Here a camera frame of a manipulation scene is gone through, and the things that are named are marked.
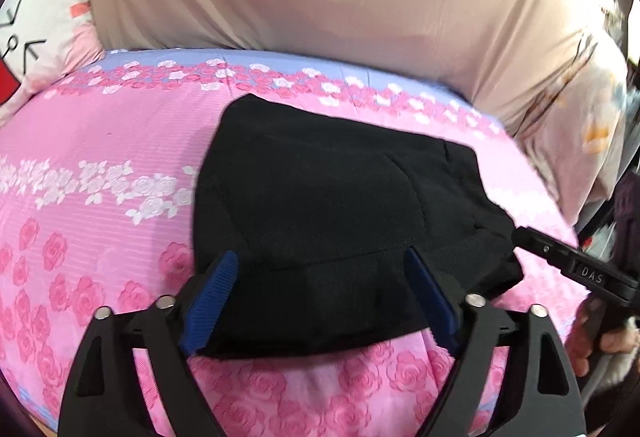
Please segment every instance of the red mouth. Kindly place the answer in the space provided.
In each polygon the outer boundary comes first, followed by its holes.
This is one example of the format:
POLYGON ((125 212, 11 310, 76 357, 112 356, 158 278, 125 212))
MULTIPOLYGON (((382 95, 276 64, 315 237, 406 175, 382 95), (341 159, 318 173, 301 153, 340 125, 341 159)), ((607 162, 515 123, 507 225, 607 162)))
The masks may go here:
POLYGON ((0 60, 0 105, 4 105, 20 87, 20 82, 6 66, 4 60, 0 60))

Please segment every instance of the blue gripper pad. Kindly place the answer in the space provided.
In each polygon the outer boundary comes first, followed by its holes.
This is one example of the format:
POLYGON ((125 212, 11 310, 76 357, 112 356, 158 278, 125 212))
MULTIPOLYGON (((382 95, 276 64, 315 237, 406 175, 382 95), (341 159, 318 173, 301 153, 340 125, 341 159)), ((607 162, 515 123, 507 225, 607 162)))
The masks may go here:
POLYGON ((238 279, 238 267, 238 255, 227 251, 215 266, 213 273, 200 286, 196 298, 184 315, 184 331, 179 345, 185 356, 193 356, 209 341, 238 279))
POLYGON ((460 309, 452 304, 418 252, 410 247, 404 254, 404 277, 414 292, 436 343, 455 355, 460 329, 460 309))

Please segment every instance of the human hand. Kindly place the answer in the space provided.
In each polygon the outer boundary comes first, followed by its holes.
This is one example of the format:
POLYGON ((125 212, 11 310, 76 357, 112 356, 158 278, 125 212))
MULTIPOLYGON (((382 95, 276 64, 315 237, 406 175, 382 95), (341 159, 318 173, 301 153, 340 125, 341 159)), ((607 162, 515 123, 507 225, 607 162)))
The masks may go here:
MULTIPOLYGON (((584 377, 589 373, 589 356, 593 354, 593 341, 587 334, 584 325, 589 319, 590 313, 600 306, 602 306, 602 300, 591 296, 580 304, 574 325, 564 345, 575 375, 578 377, 584 377)), ((630 319, 625 327, 603 335, 600 339, 600 349, 607 354, 622 354, 621 359, 617 359, 615 363, 610 365, 603 382, 606 381, 613 386, 624 380, 633 364, 638 343, 640 343, 640 336, 633 319, 630 319)))

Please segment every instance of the white rose pattern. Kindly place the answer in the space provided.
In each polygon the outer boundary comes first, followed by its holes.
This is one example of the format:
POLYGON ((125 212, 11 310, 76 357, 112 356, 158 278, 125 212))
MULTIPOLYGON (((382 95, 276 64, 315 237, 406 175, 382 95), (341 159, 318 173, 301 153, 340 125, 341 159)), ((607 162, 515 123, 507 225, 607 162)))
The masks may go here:
POLYGON ((184 166, 180 176, 155 173, 135 177, 134 173, 130 160, 110 166, 108 161, 82 160, 74 171, 51 168, 49 159, 22 160, 16 166, 7 162, 6 156, 0 156, 0 193, 33 195, 38 210, 78 194, 84 196, 86 206, 105 201, 119 206, 138 200, 137 207, 124 211, 134 225, 164 214, 171 219, 180 208, 193 203, 197 177, 193 166, 184 166))

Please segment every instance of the bed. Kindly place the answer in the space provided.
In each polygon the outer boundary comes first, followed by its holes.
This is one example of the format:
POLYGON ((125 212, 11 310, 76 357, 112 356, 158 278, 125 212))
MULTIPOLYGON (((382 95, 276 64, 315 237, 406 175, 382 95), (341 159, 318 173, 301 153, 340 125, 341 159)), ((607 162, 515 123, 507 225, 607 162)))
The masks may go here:
MULTIPOLYGON (((517 225, 576 242, 500 123, 443 85, 269 52, 110 52, 0 129, 0 368, 49 427, 95 308, 146 308, 193 272, 198 168, 223 109, 245 93, 471 146, 488 197, 517 225)), ((565 337, 584 289, 539 258, 518 258, 526 277, 497 305, 542 303, 565 337)), ((476 431, 505 357, 495 354, 476 431)), ((152 420, 171 435, 146 356, 136 363, 152 420)), ((247 437, 413 435, 451 364, 428 330, 335 355, 190 361, 227 434, 247 437)))

